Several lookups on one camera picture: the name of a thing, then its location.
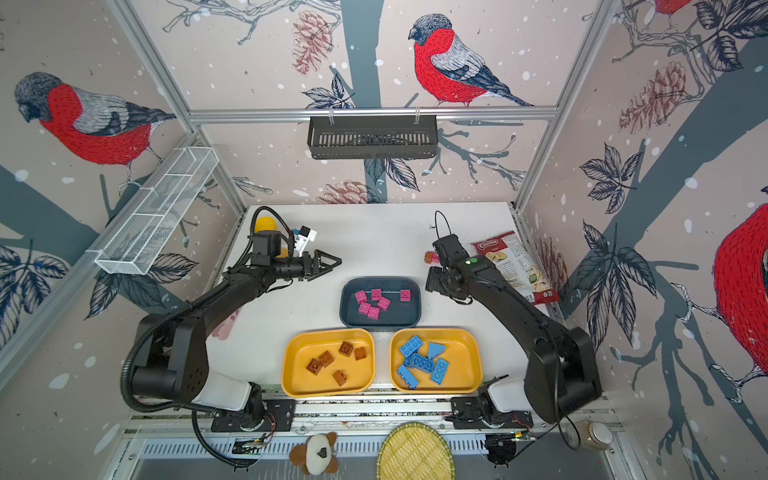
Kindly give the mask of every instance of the plastic tray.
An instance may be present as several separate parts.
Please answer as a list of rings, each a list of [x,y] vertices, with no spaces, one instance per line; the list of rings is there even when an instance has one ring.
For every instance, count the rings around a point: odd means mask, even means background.
[[[430,342],[445,345],[445,352],[438,358],[450,363],[448,372],[438,385],[429,379],[429,374],[417,369],[410,369],[419,381],[419,386],[411,390],[397,374],[397,369],[405,360],[400,347],[414,335],[424,341],[419,354],[427,356]],[[482,384],[482,362],[477,340],[470,332],[463,329],[403,329],[392,336],[389,343],[389,378],[401,392],[406,393],[472,393]]]
[[[339,353],[339,347],[344,341],[352,343],[355,348],[364,346],[366,358],[355,360],[355,353],[350,356]],[[306,366],[312,358],[317,358],[326,350],[333,355],[333,363],[314,375]],[[333,379],[336,370],[341,370],[346,375],[344,386],[339,386]],[[280,385],[286,395],[294,399],[341,395],[362,392],[371,386],[375,375],[376,352],[370,333],[364,329],[325,330],[302,333],[288,343]]]
[[[382,289],[382,296],[391,301],[389,308],[379,314],[378,320],[358,312],[359,304],[355,292],[364,290],[371,302],[371,289]],[[400,290],[411,290],[411,301],[400,301]],[[422,317],[422,294],[419,286],[411,279],[400,276],[363,276],[347,282],[341,292],[339,317],[349,328],[364,328],[370,332],[396,332],[410,328]]]

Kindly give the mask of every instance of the brown toy brick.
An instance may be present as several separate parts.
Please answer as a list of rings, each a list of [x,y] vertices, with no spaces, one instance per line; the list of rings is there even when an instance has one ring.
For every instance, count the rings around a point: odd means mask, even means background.
[[[317,357],[317,359],[320,361],[320,363],[323,364],[323,366],[328,366],[331,363],[333,363],[333,355],[331,355],[331,352],[326,350],[323,353],[320,353],[320,356]]]
[[[355,346],[352,343],[343,342],[339,347],[339,353],[341,353],[344,356],[350,356],[352,355],[352,351],[354,349],[355,349]]]
[[[322,369],[322,367],[323,367],[323,364],[318,362],[317,359],[311,359],[310,364],[306,366],[306,369],[314,373],[315,375],[317,375],[317,373],[320,371],[320,369]]]
[[[344,375],[344,372],[341,370],[336,370],[333,374],[333,379],[336,380],[336,383],[338,383],[339,386],[343,386],[346,383],[346,375]]]

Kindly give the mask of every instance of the mesh basket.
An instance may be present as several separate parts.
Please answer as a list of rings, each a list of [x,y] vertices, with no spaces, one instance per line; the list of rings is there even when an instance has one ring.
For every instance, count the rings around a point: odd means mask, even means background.
[[[307,144],[312,158],[432,158],[437,154],[437,117],[312,117]]]
[[[176,149],[172,165],[96,259],[107,273],[146,275],[219,163],[213,148]]]

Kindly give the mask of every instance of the plush toy ear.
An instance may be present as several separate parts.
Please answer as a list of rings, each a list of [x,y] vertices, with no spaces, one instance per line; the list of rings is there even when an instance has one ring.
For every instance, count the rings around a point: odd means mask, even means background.
[[[288,459],[295,466],[306,465],[306,445],[296,445],[288,454]]]
[[[339,461],[336,460],[336,457],[333,457],[331,459],[331,462],[328,464],[328,468],[326,468],[325,473],[336,473],[339,471]]]

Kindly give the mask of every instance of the tabletop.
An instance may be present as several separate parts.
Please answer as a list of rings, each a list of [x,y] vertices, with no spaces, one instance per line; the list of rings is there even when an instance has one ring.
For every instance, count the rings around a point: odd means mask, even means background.
[[[453,300],[424,290],[429,266],[424,254],[432,250],[435,210],[448,219],[470,255],[472,242],[516,230],[509,206],[494,203],[282,205],[272,208],[291,228],[302,225],[317,231],[306,251],[315,249],[341,257],[334,271],[311,282],[296,282],[244,305],[237,318],[207,340],[210,367],[262,386],[279,385],[285,348],[307,331],[345,328],[339,318],[344,285],[360,276],[404,276],[422,289],[422,317],[416,327],[455,327],[468,330],[478,342],[484,379],[509,374],[522,379],[528,359],[517,340],[482,304],[456,305]],[[247,244],[248,210],[225,266],[232,266]],[[441,235],[448,227],[439,217]],[[389,340],[394,333],[373,333],[376,377],[373,386],[387,387]]]

